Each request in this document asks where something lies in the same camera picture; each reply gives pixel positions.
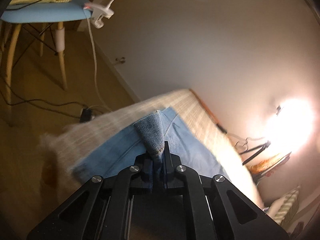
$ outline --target wall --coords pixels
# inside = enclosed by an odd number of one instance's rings
[[[193,88],[243,137],[263,135],[284,99],[309,100],[312,139],[260,192],[270,202],[298,184],[302,198],[318,185],[320,26],[304,0],[116,0],[111,8],[94,38],[111,62],[126,57],[115,68],[141,100]]]

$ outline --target glowing light bulb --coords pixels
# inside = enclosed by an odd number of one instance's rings
[[[308,140],[313,128],[313,112],[308,102],[291,99],[281,105],[267,124],[267,138],[274,149],[288,153],[298,150]]]

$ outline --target floor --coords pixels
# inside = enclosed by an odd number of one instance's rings
[[[53,45],[50,35],[45,39]],[[21,30],[15,58],[32,41],[25,30]],[[94,89],[94,64],[90,41],[84,33],[66,32],[65,64],[68,91],[61,88],[58,57],[44,47],[39,57],[39,42],[35,41],[23,55],[12,72],[12,88],[27,99],[42,98],[54,103],[79,101],[87,105],[100,105]],[[4,74],[5,58],[1,74]],[[106,103],[113,110],[133,104],[133,100],[120,85],[116,77],[98,56],[98,84]],[[81,107],[46,106],[70,114],[80,115]],[[0,117],[4,117],[5,104],[0,98]],[[56,207],[50,202],[50,189],[40,183],[43,158],[37,146],[44,133],[61,134],[64,127],[79,122],[78,119],[51,113],[29,104],[12,108],[13,126],[0,119],[0,215],[21,239]]]

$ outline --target striped pillow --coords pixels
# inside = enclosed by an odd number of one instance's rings
[[[268,215],[282,228],[286,229],[299,208],[300,186],[273,202]]]

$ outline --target chair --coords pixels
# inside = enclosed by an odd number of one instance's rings
[[[9,46],[8,57],[7,57],[7,66],[6,66],[6,77],[5,81],[8,86],[6,86],[6,99],[8,103],[11,103],[11,73],[12,73],[12,63],[14,52],[20,33],[21,26],[26,23],[42,23],[42,28],[44,29],[47,23],[58,23],[58,30],[64,30],[63,22],[83,20],[91,17],[91,12],[88,10],[83,10],[84,3],[88,0],[72,0],[68,3],[35,3],[20,10],[14,11],[5,11],[1,20],[6,23],[13,24],[13,33],[11,38],[11,43]],[[3,44],[8,38],[8,32],[10,29],[6,28],[4,31],[4,41],[2,41],[1,47],[3,49]],[[41,41],[44,40],[44,32],[40,36]],[[62,84],[63,89],[67,90],[67,78],[65,73],[65,64],[64,64],[64,33],[62,35],[63,46],[62,51],[58,51],[59,63],[62,74]],[[40,56],[43,53],[43,43],[40,43]],[[9,120],[11,119],[11,107],[9,106]]]

